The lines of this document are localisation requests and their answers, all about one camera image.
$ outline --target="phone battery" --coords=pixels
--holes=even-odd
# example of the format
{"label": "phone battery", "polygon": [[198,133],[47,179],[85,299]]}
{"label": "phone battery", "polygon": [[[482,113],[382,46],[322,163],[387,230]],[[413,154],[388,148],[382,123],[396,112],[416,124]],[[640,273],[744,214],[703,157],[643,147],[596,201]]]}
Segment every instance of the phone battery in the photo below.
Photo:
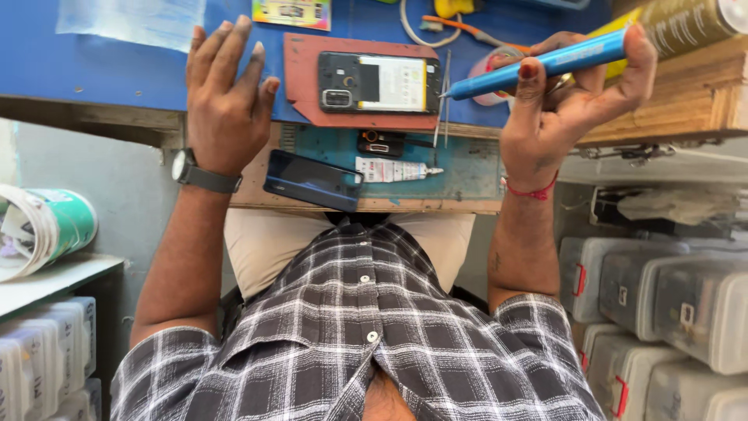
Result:
{"label": "phone battery", "polygon": [[435,71],[433,66],[426,64],[426,60],[362,55],[359,62],[369,70],[365,72],[368,74],[362,74],[362,85],[378,89],[378,101],[359,101],[359,109],[426,110],[426,73]]}

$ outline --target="right hand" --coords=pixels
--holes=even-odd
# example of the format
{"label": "right hand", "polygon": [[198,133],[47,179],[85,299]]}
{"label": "right hand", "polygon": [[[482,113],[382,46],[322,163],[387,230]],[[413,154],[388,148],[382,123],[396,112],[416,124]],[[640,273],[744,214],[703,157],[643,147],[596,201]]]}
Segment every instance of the right hand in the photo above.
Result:
{"label": "right hand", "polygon": [[[530,53],[540,55],[584,39],[583,35],[560,32],[533,46]],[[617,85],[604,90],[603,64],[574,72],[573,85],[550,95],[545,95],[548,87],[540,61],[535,57],[521,59],[515,105],[500,140],[511,188],[531,193],[547,187],[582,136],[649,99],[655,83],[657,50],[641,25],[633,25],[626,32],[624,51],[628,66]]]}

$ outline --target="blue screwdriver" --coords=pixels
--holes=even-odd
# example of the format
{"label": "blue screwdriver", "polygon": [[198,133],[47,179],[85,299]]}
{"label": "blue screwdriver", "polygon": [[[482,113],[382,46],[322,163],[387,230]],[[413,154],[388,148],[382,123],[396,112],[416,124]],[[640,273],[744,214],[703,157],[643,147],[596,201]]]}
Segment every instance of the blue screwdriver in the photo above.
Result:
{"label": "blue screwdriver", "polygon": [[[626,58],[623,51],[625,34],[626,28],[619,29],[572,46],[547,52],[536,58],[543,63],[548,77],[561,76],[586,67],[622,60]],[[441,96],[459,101],[513,88],[519,83],[517,75],[519,67],[519,63],[514,63],[480,76],[461,80]]]}

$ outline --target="gold can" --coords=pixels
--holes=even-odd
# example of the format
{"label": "gold can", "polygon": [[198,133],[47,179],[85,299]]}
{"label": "gold can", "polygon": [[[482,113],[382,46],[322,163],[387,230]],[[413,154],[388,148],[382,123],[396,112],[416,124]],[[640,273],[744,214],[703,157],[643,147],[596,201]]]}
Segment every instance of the gold can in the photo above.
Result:
{"label": "gold can", "polygon": [[[748,0],[654,0],[593,31],[590,37],[640,23],[660,60],[692,52],[736,34],[748,34]],[[608,64],[618,76],[626,60]]]}

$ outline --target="red handle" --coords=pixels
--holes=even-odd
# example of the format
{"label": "red handle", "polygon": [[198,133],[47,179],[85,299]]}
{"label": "red handle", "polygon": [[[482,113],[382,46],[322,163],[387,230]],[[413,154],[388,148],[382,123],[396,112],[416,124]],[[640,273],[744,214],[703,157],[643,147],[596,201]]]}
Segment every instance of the red handle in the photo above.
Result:
{"label": "red handle", "polygon": [[582,351],[579,351],[579,358],[582,360],[582,372],[587,372],[587,365],[589,364],[589,360],[587,359],[587,354],[583,353]]}
{"label": "red handle", "polygon": [[623,415],[623,411],[626,410],[626,399],[628,399],[628,385],[619,376],[616,376],[616,380],[623,386],[621,389],[621,399],[618,401],[618,409],[614,411],[612,408],[610,412],[613,413],[615,418],[620,418]]}
{"label": "red handle", "polygon": [[579,297],[584,292],[584,280],[587,277],[587,269],[581,264],[577,263],[579,267],[579,280],[577,281],[577,292],[572,292],[571,295]]}

